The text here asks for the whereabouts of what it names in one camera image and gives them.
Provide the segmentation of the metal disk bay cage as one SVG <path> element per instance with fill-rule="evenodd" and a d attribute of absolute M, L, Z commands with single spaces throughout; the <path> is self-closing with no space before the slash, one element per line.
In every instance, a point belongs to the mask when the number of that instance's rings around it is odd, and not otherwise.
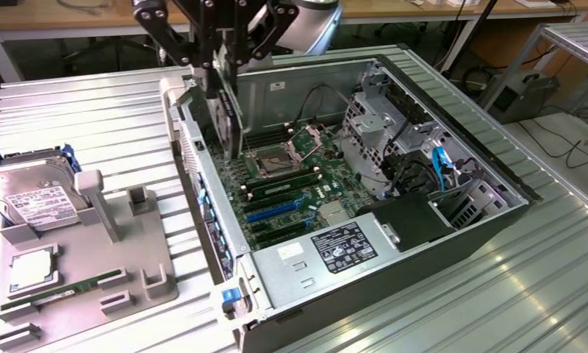
<path fill-rule="evenodd" d="M 342 119 L 340 148 L 345 162 L 369 181 L 385 182 L 382 149 L 397 131 L 402 115 L 385 96 L 354 93 Z"/>

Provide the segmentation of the metal socket cover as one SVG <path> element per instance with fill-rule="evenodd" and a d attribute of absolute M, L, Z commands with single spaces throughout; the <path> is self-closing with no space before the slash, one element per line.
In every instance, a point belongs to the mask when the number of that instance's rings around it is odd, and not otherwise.
<path fill-rule="evenodd" d="M 302 164 L 322 144 L 320 130 L 305 125 L 285 142 L 285 152 L 296 163 Z"/>

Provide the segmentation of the installed green RAM stick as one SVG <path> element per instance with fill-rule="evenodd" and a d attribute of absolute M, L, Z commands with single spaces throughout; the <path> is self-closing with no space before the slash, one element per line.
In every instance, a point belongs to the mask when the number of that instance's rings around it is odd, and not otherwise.
<path fill-rule="evenodd" d="M 245 196 L 249 201 L 257 201 L 268 197 L 300 190 L 308 186 L 317 185 L 322 174 L 314 171 L 298 171 L 261 182 L 245 184 Z"/>

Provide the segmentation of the wooden desk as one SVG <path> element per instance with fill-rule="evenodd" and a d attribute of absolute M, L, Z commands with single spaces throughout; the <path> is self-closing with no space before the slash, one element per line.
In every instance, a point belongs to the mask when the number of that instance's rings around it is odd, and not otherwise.
<path fill-rule="evenodd" d="M 570 16 L 573 22 L 588 16 L 588 0 L 570 0 L 565 8 L 528 8 L 514 0 L 497 0 L 489 19 L 548 18 Z M 460 33 L 460 42 L 468 39 L 486 2 L 458 10 L 449 5 L 424 3 L 420 6 L 408 0 L 341 0 L 345 25 L 405 23 L 409 21 L 466 21 Z M 23 79 L 15 63 L 5 50 L 10 40 L 42 40 L 61 38 L 103 37 L 111 35 L 141 35 L 127 5 L 115 4 L 99 15 L 86 15 L 70 10 L 54 0 L 22 0 L 14 7 L 0 7 L 0 75 L 5 82 Z"/>

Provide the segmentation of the black graphics card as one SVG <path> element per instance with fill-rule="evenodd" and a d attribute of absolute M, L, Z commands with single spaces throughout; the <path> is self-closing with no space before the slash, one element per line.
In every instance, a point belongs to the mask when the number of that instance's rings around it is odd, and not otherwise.
<path fill-rule="evenodd" d="M 214 52 L 206 71 L 209 116 L 227 159 L 237 159 L 242 149 L 242 112 L 235 98 L 237 68 L 226 62 L 223 50 Z"/>

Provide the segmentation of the blue disk bracket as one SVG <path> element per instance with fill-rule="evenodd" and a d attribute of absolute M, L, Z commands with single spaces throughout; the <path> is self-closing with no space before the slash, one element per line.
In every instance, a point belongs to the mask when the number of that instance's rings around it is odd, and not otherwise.
<path fill-rule="evenodd" d="M 13 152 L 10 154 L 0 154 L 0 166 L 25 163 L 35 160 L 47 160 L 51 157 L 65 158 L 71 170 L 81 171 L 79 163 L 75 158 L 74 149 L 69 144 L 54 146 L 47 149 L 38 149 L 26 152 Z"/>

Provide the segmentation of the open black PC case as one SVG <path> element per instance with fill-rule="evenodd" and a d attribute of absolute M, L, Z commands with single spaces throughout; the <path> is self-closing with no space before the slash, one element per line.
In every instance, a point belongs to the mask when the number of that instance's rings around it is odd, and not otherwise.
<path fill-rule="evenodd" d="M 257 133 L 322 124 L 342 136 L 352 95 L 385 96 L 402 115 L 382 149 L 385 182 L 360 178 L 372 203 L 421 193 L 456 232 L 408 251 L 345 287 L 290 309 L 272 307 L 207 145 L 219 145 L 198 78 L 162 79 L 161 98 L 171 127 L 171 153 L 197 227 L 209 274 L 215 320 L 233 332 L 242 353 L 269 353 L 465 258 L 538 202 L 538 195 L 462 126 L 481 111 L 436 70 L 401 47 L 286 57 L 238 77 L 234 94 L 242 112 L 242 144 Z M 242 298 L 222 305 L 221 290 Z"/>

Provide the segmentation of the silver hard disk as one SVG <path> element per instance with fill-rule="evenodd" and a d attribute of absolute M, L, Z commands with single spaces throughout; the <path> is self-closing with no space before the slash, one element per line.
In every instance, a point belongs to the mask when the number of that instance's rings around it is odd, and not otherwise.
<path fill-rule="evenodd" d="M 0 214 L 9 226 L 26 224 L 37 232 L 78 221 L 90 203 L 74 189 L 75 165 L 58 150 L 0 155 Z"/>

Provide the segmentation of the grey power supply unit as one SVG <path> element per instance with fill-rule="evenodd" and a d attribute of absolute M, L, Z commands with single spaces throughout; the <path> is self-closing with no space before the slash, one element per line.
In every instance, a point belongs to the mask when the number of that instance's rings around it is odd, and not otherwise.
<path fill-rule="evenodd" d="M 320 298 L 394 263 L 398 251 L 368 213 L 252 254 L 272 307 Z"/>

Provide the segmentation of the grey parts rack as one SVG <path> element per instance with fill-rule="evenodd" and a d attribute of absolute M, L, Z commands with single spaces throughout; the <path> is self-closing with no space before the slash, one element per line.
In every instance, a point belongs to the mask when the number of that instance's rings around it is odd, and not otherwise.
<path fill-rule="evenodd" d="M 61 340 L 173 300 L 171 257 L 151 185 L 121 185 L 98 171 L 75 173 L 74 189 L 90 206 L 78 221 L 43 232 L 9 226 L 0 214 L 0 305 L 119 269 L 98 287 L 0 310 L 0 353 L 31 353 Z M 9 291 L 11 258 L 51 249 L 50 282 Z"/>

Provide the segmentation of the black office chair base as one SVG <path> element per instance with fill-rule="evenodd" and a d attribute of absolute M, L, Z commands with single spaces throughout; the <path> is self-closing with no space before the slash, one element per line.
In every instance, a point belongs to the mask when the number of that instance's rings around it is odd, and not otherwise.
<path fill-rule="evenodd" d="M 365 45 L 404 43 L 416 46 L 425 34 L 425 22 L 356 25 L 350 36 Z"/>
<path fill-rule="evenodd" d="M 85 45 L 74 51 L 67 50 L 66 40 L 57 40 L 61 62 L 67 72 L 75 72 L 78 64 L 86 61 L 109 62 L 114 71 L 122 71 L 133 54 L 154 56 L 157 47 L 145 35 L 111 35 L 85 37 Z"/>

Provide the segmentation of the silver chipset heatsink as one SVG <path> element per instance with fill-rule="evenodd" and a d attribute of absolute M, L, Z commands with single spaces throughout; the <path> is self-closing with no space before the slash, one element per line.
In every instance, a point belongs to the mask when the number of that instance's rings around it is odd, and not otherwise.
<path fill-rule="evenodd" d="M 333 226 L 350 219 L 346 209 L 340 203 L 326 203 L 318 208 L 320 216 L 324 222 Z"/>

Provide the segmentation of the black box device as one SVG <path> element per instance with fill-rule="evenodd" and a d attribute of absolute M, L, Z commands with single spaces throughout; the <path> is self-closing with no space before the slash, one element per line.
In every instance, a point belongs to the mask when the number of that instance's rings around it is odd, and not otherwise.
<path fill-rule="evenodd" d="M 538 116 L 538 112 L 560 88 L 556 77 L 540 71 L 517 71 L 505 81 L 505 86 L 493 101 L 489 113 L 501 125 Z"/>

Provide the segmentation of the aluminium frame rack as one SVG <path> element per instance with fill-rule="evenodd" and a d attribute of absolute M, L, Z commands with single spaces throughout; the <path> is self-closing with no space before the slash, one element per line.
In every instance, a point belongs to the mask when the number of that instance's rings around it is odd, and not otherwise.
<path fill-rule="evenodd" d="M 588 22 L 538 24 L 529 35 L 508 68 L 504 70 L 501 80 L 486 89 L 485 95 L 478 101 L 478 105 L 486 111 L 498 97 L 506 80 L 518 71 L 522 60 L 532 51 L 537 42 L 545 39 L 554 45 L 554 49 L 562 49 L 570 56 L 576 57 L 588 65 Z"/>

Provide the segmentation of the loose green RAM stick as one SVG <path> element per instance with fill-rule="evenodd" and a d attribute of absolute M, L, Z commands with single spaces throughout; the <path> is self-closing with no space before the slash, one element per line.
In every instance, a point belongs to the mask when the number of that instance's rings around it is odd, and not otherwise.
<path fill-rule="evenodd" d="M 22 298 L 18 298 L 17 300 L 11 300 L 10 302 L 5 302 L 0 305 L 0 310 L 7 310 L 7 309 L 11 309 L 13 307 L 21 306 L 22 304 L 34 303 L 37 301 L 41 301 L 45 298 L 53 297 L 53 296 L 62 294 L 65 292 L 69 292 L 69 291 L 71 291 L 73 293 L 83 293 L 86 291 L 97 288 L 99 281 L 102 281 L 103 279 L 109 279 L 110 277 L 119 275 L 119 274 L 121 274 L 119 269 L 103 272 L 102 274 L 98 274 L 97 276 L 94 276 L 89 279 L 85 279 L 79 282 L 59 286 L 58 288 L 43 291 L 41 293 L 27 295 Z"/>

